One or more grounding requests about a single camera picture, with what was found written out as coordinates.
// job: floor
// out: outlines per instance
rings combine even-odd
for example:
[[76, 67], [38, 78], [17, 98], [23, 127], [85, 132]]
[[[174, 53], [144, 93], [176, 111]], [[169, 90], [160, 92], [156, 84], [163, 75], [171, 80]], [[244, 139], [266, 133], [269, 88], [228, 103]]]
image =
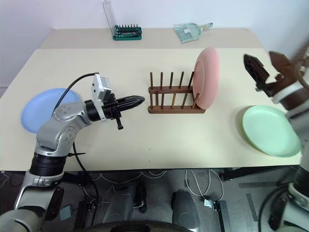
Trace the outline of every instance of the floor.
[[[195, 169], [193, 170], [196, 174], [199, 182], [201, 191], [205, 191], [208, 184], [208, 171], [207, 169]], [[157, 174], [160, 171], [152, 171], [153, 174]], [[264, 197], [276, 188], [276, 181], [281, 179], [286, 173], [289, 175], [284, 181], [291, 181], [293, 178], [294, 170], [291, 167], [283, 169], [250, 175], [246, 177], [240, 177], [232, 181], [223, 182], [224, 197], [226, 201], [230, 222], [233, 232], [257, 232], [257, 215], [260, 205]], [[21, 183], [23, 176], [20, 174], [14, 174], [6, 172], [10, 176], [10, 179], [0, 189], [0, 212], [1, 214], [12, 209], [14, 200], [18, 194], [19, 187], [15, 187]], [[150, 177], [156, 177], [151, 175], [149, 172], [144, 174]], [[124, 182], [132, 179], [139, 175], [139, 172], [120, 172], [120, 173], [105, 173], [104, 177], [114, 182]], [[119, 189], [121, 185], [111, 184], [99, 178], [99, 174], [92, 174], [93, 179], [98, 178], [95, 183], [98, 186], [100, 192], [100, 201], [104, 197], [104, 208], [108, 207], [109, 199], [113, 195], [113, 190], [110, 188], [114, 185], [115, 190]], [[5, 177], [1, 174], [0, 183], [3, 183]], [[189, 187], [193, 192], [198, 193], [198, 189], [191, 172], [188, 172], [187, 176]], [[170, 201], [172, 193], [178, 189], [188, 190], [185, 183], [185, 170], [170, 170], [160, 178], [150, 179], [145, 176], [141, 176], [138, 179], [132, 181], [135, 183], [142, 182], [147, 189], [147, 204], [148, 210], [146, 213], [141, 214], [138, 209], [133, 210], [132, 219], [149, 219], [171, 222], [172, 209], [170, 207]], [[77, 208], [78, 202], [83, 200], [84, 193], [81, 188], [72, 184], [62, 183], [61, 186], [65, 189], [65, 195], [62, 202], [62, 207], [72, 204], [73, 209]], [[92, 188], [87, 189], [91, 196], [94, 196], [95, 192]], [[219, 179], [214, 173], [211, 174], [211, 187], [207, 193], [208, 198], [218, 199], [221, 196], [221, 184]], [[218, 215], [212, 209], [204, 206], [204, 202], [201, 197], [194, 196], [197, 210], [201, 220], [201, 231], [202, 232], [219, 232], [220, 225]], [[54, 220], [46, 222], [42, 228], [43, 232], [54, 232], [54, 231], [72, 231], [75, 221], [76, 210], [74, 217], [69, 218], [65, 221], [60, 221], [59, 216]], [[100, 223], [103, 217], [102, 202], [99, 203], [98, 212], [95, 220], [96, 223]], [[267, 220], [269, 215], [269, 208], [266, 208], [263, 214], [262, 229], [263, 232], [271, 232], [268, 226]], [[88, 214], [87, 225], [90, 223], [92, 213]]]

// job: blue plate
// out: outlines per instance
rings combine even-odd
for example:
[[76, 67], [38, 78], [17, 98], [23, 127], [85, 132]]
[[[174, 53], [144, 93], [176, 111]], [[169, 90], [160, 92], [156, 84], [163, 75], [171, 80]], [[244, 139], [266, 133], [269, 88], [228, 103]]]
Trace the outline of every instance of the blue plate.
[[[29, 132], [36, 133], [50, 119], [56, 103], [65, 90], [65, 88], [49, 89], [31, 99], [21, 114], [23, 127]], [[70, 90], [61, 104], [79, 101], [78, 95]]]

